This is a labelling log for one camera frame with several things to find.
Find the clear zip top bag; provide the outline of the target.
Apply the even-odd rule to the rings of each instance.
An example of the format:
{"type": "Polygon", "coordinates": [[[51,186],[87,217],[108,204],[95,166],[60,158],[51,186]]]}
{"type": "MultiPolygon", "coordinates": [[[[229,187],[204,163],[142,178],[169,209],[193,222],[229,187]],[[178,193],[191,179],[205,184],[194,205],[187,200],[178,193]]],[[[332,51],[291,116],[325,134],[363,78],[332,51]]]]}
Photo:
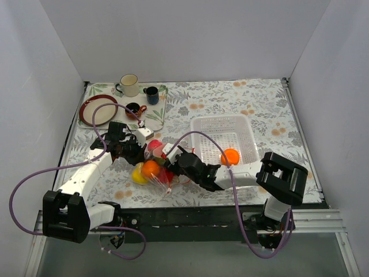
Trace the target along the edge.
{"type": "Polygon", "coordinates": [[[169,195],[174,186],[187,185],[189,178],[178,177],[164,167],[165,154],[163,149],[167,143],[160,140],[151,140],[144,153],[144,161],[139,162],[132,171],[132,181],[146,187],[155,196],[169,195]]]}

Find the fake orange half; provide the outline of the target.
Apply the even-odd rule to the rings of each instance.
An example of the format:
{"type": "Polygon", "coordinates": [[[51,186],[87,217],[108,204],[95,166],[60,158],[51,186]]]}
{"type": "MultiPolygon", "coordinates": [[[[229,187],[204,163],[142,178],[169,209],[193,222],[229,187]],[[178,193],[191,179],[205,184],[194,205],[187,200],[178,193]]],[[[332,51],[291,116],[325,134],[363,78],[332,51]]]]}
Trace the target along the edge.
{"type": "Polygon", "coordinates": [[[221,164],[226,165],[227,161],[229,165],[237,165],[240,161],[240,155],[237,150],[228,148],[224,151],[225,155],[221,155],[221,164]]]}

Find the white plastic basket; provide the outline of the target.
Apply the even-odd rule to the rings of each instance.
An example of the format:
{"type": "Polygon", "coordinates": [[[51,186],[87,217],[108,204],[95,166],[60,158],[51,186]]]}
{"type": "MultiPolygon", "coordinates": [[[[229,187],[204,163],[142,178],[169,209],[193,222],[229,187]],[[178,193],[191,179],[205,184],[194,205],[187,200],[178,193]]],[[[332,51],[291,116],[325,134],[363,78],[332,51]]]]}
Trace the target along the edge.
{"type": "Polygon", "coordinates": [[[207,164],[221,163],[221,150],[232,148],[238,151],[240,160],[234,173],[244,169],[255,176],[261,167],[261,158],[253,135],[251,123],[243,114],[220,114],[198,117],[191,120],[191,143],[194,153],[207,164]],[[196,132],[207,134],[214,140],[196,132]]]}

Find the fake red apple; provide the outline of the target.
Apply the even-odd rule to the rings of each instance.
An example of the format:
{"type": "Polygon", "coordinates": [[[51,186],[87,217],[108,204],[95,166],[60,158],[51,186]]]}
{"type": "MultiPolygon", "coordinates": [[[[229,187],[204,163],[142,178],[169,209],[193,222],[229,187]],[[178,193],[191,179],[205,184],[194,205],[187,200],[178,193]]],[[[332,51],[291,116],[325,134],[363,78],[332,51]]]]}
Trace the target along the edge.
{"type": "Polygon", "coordinates": [[[161,146],[163,143],[160,140],[152,140],[148,143],[147,149],[149,152],[152,152],[155,148],[161,146]]]}

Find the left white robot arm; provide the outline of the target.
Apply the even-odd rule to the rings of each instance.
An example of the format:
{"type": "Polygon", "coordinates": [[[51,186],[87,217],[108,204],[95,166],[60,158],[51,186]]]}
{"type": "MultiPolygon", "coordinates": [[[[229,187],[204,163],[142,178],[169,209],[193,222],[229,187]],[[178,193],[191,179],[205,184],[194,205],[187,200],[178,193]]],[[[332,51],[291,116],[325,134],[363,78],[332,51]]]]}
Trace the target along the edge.
{"type": "Polygon", "coordinates": [[[110,122],[108,131],[90,147],[83,166],[56,191],[43,197],[43,235],[76,243],[100,226],[118,230],[123,223],[120,205],[111,201],[87,206],[86,201],[101,175],[119,158],[135,166],[145,160],[147,140],[154,132],[140,126],[135,131],[125,123],[110,122]]]}

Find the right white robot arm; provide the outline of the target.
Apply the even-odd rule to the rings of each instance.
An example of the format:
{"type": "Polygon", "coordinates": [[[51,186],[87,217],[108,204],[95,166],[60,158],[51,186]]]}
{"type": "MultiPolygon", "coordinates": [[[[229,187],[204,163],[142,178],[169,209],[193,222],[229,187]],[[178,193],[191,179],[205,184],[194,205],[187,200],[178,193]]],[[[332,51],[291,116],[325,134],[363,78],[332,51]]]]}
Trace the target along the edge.
{"type": "Polygon", "coordinates": [[[292,206],[303,202],[308,170],[274,152],[260,162],[227,167],[206,164],[196,154],[169,144],[163,149],[164,166],[175,175],[184,175],[203,189],[215,192],[235,187],[260,186],[270,197],[261,214],[262,225],[274,229],[292,206]]]}

